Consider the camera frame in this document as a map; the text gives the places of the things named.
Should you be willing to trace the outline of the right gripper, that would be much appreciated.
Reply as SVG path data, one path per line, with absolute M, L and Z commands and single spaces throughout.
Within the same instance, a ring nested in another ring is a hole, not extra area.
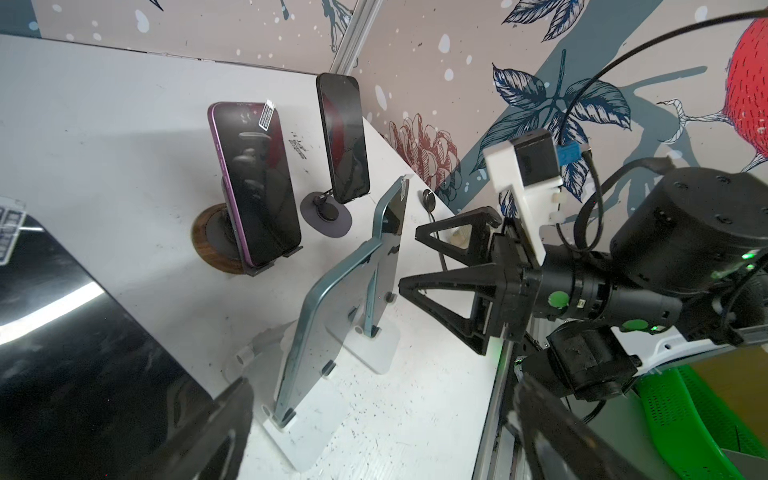
M 403 299 L 479 355 L 492 338 L 523 339 L 542 282 L 521 222 L 506 218 L 493 235 L 501 224 L 500 214 L 485 206 L 419 226 L 418 242 L 472 267 L 403 277 L 398 284 Z

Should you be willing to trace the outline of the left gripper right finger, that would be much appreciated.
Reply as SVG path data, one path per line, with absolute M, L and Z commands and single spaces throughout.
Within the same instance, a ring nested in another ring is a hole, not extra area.
M 530 375 L 516 386 L 514 411 L 534 479 L 646 477 Z

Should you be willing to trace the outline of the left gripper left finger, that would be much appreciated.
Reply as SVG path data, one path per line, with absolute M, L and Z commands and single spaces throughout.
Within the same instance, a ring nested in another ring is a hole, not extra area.
M 240 378 L 177 435 L 128 473 L 130 479 L 235 479 L 253 421 L 254 392 Z

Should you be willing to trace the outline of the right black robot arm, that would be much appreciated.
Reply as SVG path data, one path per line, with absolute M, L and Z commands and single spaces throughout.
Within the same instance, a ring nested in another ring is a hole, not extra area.
M 417 229 L 459 267 L 405 277 L 400 295 L 478 354 L 494 337 L 521 341 L 533 319 L 557 321 L 522 370 L 558 397 L 606 400 L 648 370 L 624 332 L 744 347 L 767 328 L 767 186 L 749 173 L 671 169 L 606 253 L 548 245 L 537 257 L 520 221 L 489 207 L 445 221 L 463 225 L 467 249 L 438 240 L 436 224 Z

